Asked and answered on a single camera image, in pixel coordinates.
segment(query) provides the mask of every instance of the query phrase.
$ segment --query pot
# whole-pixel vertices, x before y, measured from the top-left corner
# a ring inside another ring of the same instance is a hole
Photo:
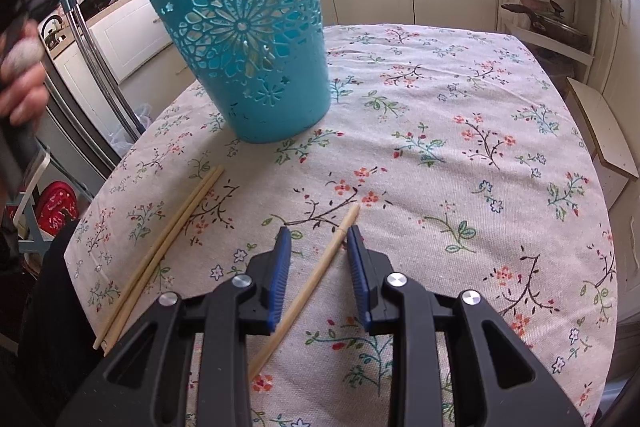
[[[49,24],[52,21],[54,21],[55,23],[57,22],[58,24],[54,23],[53,28],[50,29],[49,33],[45,36],[45,30],[47,29],[47,24]],[[42,31],[40,32],[40,34],[42,35],[42,38],[44,39],[44,43],[47,46],[47,49],[49,51],[51,51],[58,44],[60,44],[60,42],[62,42],[62,40],[65,38],[64,35],[59,37],[58,36],[59,33],[62,33],[62,18],[60,17],[60,15],[52,15],[44,22],[44,24],[42,25]]]
[[[590,39],[588,35],[579,32],[575,28],[571,28],[564,24],[561,19],[562,9],[554,4],[556,10],[555,16],[542,15],[534,12],[531,8],[522,4],[503,4],[502,8],[512,13],[524,13],[531,20],[531,29],[540,35],[544,35],[562,44],[571,46],[577,50],[588,53],[590,48]]]
[[[87,21],[91,17],[98,15],[101,10],[104,10],[111,0],[83,0],[80,3],[80,13],[82,17]]]

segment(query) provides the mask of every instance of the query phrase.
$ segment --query frying pan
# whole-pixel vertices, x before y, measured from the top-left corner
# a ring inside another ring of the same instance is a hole
[[[111,0],[83,0],[80,3],[80,13],[84,20],[89,20],[91,17],[98,15],[98,12],[104,10]]]
[[[541,15],[522,4],[503,4],[502,8],[512,13],[524,13],[531,20],[531,29],[536,33],[547,36],[567,46],[588,53],[590,48],[589,36],[571,28],[557,19]]]

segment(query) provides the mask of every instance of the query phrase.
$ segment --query table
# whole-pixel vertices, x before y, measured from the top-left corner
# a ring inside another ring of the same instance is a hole
[[[196,82],[123,158],[65,254],[94,330],[167,216],[224,164],[131,320],[168,289],[199,295],[243,271],[282,224],[288,305],[358,202],[370,248],[436,293],[480,291],[590,423],[616,328],[612,236],[590,156],[542,68],[500,34],[377,25],[325,38],[333,105],[301,136],[240,142]],[[386,425],[392,347],[355,315],[342,252],[252,382],[254,425]],[[249,357],[263,342],[251,338]]]

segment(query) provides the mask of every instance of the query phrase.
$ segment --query utensil holder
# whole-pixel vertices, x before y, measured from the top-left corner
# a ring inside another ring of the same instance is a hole
[[[320,0],[151,0],[238,137],[299,134],[329,109]]]

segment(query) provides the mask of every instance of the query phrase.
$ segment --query shelf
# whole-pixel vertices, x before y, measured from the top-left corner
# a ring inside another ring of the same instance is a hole
[[[629,146],[609,105],[593,87],[568,79],[569,88],[578,102],[589,128],[600,162],[631,180],[638,179],[638,169]]]
[[[545,48],[547,50],[551,50],[553,52],[564,55],[565,57],[572,58],[573,60],[577,60],[581,64],[584,64],[587,67],[591,66],[593,62],[593,56],[588,55],[580,50],[572,48],[571,46],[567,46],[566,44],[562,44],[562,42],[555,41],[550,39],[549,37],[545,37],[544,35],[540,35],[538,33],[531,32],[529,30],[524,30],[522,28],[518,28],[511,22],[504,21],[507,26],[509,33],[514,37],[519,38],[522,42],[528,42],[529,44],[535,44],[536,46],[540,46],[541,48]]]

